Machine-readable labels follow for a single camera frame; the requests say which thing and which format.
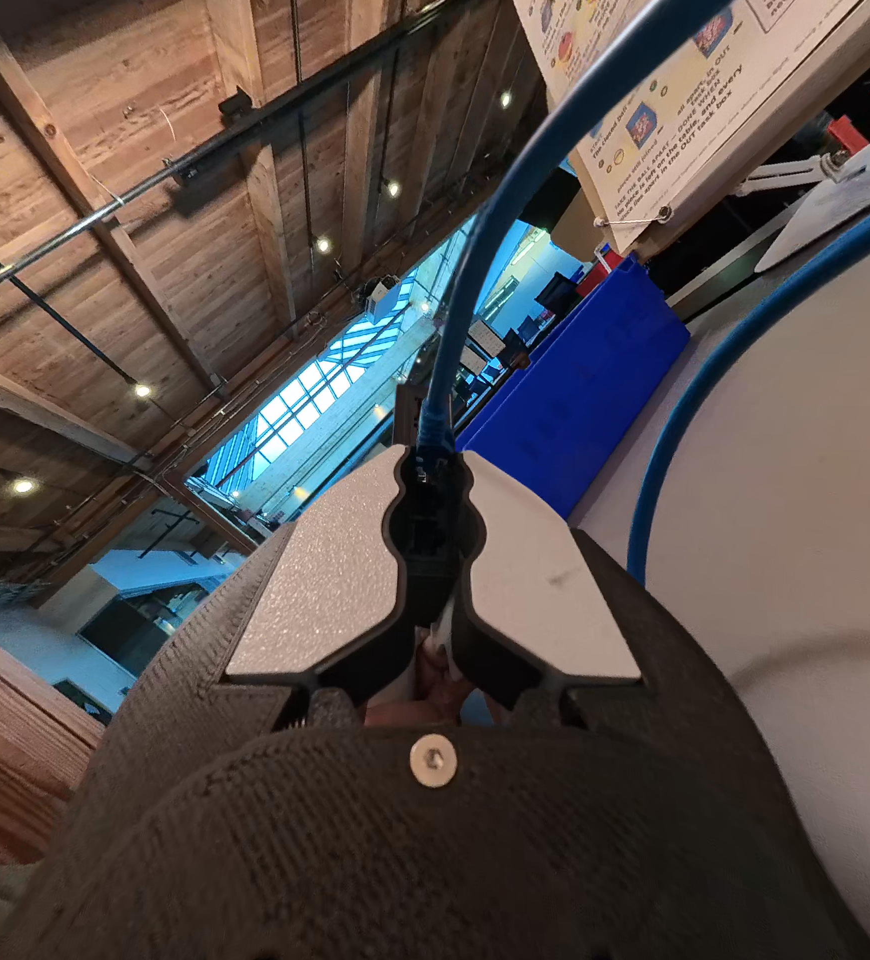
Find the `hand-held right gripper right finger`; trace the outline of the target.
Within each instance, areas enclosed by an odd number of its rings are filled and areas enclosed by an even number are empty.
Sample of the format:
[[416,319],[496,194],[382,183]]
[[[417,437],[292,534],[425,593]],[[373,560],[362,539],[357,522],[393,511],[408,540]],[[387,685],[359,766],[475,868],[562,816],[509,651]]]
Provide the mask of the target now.
[[452,658],[503,709],[520,696],[642,683],[629,643],[567,523],[481,455],[465,482],[453,593]]

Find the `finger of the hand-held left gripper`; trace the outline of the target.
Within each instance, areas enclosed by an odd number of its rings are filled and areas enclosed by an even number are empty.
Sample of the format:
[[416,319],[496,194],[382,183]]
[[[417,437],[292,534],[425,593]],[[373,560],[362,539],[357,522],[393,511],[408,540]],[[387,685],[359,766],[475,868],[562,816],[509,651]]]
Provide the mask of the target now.
[[455,677],[452,654],[454,606],[455,600],[449,598],[429,627],[417,627],[413,660],[415,677]]

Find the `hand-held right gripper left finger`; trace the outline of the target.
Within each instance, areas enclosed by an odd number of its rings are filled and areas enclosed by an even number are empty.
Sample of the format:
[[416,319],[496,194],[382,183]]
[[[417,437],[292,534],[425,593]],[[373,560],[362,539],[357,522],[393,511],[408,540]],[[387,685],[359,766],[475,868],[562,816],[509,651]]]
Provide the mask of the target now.
[[407,574],[389,531],[409,448],[394,443],[301,516],[225,667],[241,685],[384,689],[408,669]]

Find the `black network switch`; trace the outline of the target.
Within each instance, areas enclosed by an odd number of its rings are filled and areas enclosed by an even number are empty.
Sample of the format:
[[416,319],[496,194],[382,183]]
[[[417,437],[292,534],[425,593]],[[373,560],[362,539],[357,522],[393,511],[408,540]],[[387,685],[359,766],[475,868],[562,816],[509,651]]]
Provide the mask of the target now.
[[455,539],[457,484],[447,460],[429,461],[416,449],[427,388],[395,388],[392,446],[403,456],[395,469],[402,488],[390,520],[396,553],[404,562],[406,610],[419,626],[438,620],[452,594],[458,568]]

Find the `person's left hand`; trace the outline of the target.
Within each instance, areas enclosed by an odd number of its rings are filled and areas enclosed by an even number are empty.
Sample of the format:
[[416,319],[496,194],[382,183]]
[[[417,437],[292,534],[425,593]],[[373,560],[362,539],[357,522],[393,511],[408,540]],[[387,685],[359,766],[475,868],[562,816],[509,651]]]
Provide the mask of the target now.
[[463,676],[415,677],[407,700],[368,705],[364,726],[384,728],[501,725],[504,711]]

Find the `blue plastic bin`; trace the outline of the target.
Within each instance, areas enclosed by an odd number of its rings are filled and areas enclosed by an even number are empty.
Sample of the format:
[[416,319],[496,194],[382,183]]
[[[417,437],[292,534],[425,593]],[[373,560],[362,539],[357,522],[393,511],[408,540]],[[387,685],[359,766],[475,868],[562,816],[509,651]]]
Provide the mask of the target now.
[[627,256],[561,321],[456,442],[567,519],[689,340]]

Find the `white ceiling unit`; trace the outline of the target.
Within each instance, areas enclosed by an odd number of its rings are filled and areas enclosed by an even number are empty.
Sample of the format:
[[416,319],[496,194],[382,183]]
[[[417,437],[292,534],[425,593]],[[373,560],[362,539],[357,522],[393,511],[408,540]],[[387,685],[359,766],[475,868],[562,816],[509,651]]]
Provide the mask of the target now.
[[386,298],[401,286],[402,278],[395,273],[383,273],[365,280],[359,290],[359,304],[363,312],[374,314]]

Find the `printed instruction board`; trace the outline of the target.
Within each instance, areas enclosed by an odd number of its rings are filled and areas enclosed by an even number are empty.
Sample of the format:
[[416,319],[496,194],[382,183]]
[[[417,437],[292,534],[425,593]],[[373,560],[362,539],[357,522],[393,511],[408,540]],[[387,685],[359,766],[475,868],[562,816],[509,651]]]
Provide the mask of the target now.
[[828,42],[868,28],[870,2],[721,2],[617,103],[587,104],[569,158],[609,246],[627,254],[663,210],[677,220],[756,113],[802,68],[836,62]]

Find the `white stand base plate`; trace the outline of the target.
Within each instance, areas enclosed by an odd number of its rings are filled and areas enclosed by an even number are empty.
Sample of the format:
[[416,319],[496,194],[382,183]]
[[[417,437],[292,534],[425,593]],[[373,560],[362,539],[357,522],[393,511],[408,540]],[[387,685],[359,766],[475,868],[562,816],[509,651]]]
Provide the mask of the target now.
[[804,197],[753,271],[762,274],[775,268],[867,209],[870,209],[870,144],[846,161],[837,179],[824,178]]

